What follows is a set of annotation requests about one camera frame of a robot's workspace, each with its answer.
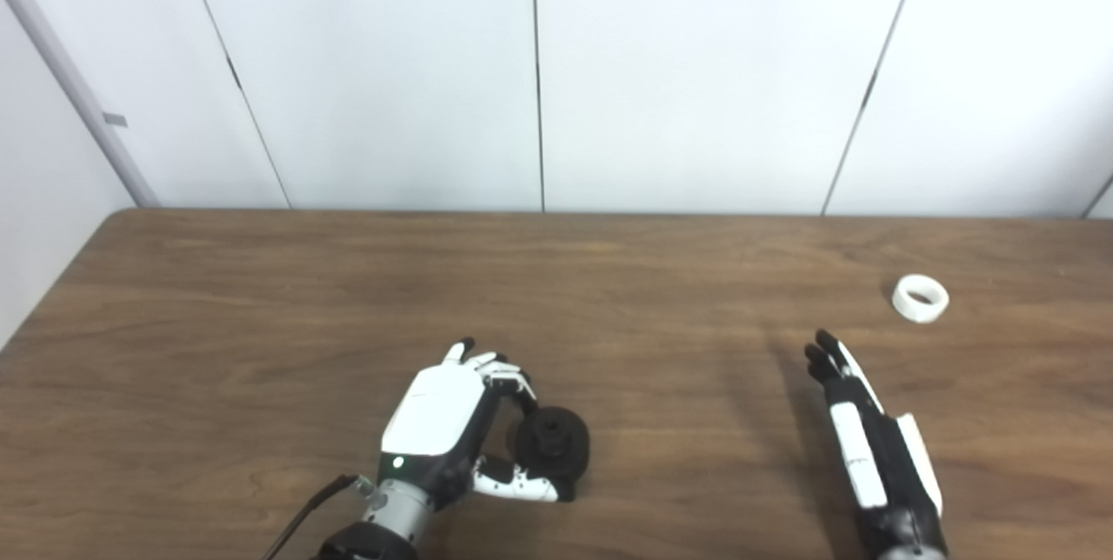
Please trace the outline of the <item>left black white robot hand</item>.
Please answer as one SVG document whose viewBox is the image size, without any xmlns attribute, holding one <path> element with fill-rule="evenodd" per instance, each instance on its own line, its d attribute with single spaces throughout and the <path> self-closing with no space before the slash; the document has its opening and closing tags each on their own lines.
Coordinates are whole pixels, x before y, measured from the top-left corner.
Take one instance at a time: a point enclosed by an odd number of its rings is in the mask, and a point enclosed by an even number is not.
<svg viewBox="0 0 1113 560">
<path fill-rule="evenodd" d="M 483 445 L 505 400 L 528 415 L 540 410 L 531 377 L 498 351 L 470 353 L 459 338 L 437 364 L 422 369 L 401 397 L 380 444 L 377 483 L 422 491 L 433 512 L 472 491 L 530 502 L 572 502 L 571 481 L 536 465 L 485 456 Z"/>
</svg>

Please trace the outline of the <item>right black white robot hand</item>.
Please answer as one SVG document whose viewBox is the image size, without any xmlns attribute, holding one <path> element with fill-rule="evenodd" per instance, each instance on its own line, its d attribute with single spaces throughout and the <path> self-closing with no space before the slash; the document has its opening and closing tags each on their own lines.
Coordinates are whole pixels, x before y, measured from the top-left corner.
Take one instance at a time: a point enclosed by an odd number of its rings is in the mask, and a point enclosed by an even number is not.
<svg viewBox="0 0 1113 560">
<path fill-rule="evenodd" d="M 843 341 L 816 331 L 804 347 L 824 400 L 870 559 L 946 559 L 943 497 L 914 415 L 892 417 Z"/>
</svg>

